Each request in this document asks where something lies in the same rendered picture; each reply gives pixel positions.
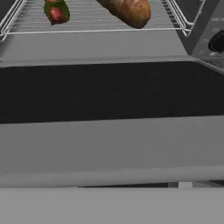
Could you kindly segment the brown baguette bread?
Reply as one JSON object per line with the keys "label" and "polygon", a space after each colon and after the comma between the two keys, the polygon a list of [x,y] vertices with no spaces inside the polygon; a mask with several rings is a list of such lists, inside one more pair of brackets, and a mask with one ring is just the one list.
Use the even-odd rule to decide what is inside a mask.
{"label": "brown baguette bread", "polygon": [[96,0],[113,16],[126,25],[142,29],[151,19],[151,7],[147,0]]}

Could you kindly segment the toaster oven door, dark glass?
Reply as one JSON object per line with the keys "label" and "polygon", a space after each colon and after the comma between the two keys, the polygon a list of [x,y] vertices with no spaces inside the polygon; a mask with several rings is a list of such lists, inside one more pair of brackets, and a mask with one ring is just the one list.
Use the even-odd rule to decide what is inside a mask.
{"label": "toaster oven door, dark glass", "polygon": [[0,174],[224,165],[224,70],[0,67]]}

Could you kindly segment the grey toaster oven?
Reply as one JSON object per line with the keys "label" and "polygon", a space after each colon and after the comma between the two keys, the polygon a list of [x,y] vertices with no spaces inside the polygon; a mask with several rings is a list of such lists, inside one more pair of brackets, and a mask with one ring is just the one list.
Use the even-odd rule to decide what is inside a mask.
{"label": "grey toaster oven", "polygon": [[[0,19],[15,1],[2,0]],[[193,23],[187,36],[181,30],[9,35],[0,43],[0,67],[181,60],[224,67],[224,52],[208,48],[224,30],[224,0],[175,1]]]}

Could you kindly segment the kebab skewer, red and green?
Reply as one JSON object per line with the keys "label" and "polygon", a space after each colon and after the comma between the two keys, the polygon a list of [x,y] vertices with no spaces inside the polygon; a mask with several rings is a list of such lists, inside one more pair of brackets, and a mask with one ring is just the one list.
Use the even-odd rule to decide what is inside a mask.
{"label": "kebab skewer, red and green", "polygon": [[51,25],[64,24],[70,19],[70,12],[65,0],[45,0],[44,13]]}

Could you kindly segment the black toaster oven timer knob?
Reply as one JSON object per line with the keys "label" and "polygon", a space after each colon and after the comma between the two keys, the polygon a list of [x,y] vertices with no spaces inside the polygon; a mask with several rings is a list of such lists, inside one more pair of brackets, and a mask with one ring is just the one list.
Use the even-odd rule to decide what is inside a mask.
{"label": "black toaster oven timer knob", "polygon": [[224,30],[217,32],[209,41],[208,48],[212,52],[224,53]]}

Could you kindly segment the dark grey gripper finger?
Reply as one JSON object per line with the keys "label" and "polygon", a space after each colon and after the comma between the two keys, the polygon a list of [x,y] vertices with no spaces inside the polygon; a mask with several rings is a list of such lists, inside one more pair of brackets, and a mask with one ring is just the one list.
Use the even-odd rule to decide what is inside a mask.
{"label": "dark grey gripper finger", "polygon": [[171,188],[224,188],[224,184],[215,183],[214,181],[193,181],[193,182],[170,182],[168,187]]}

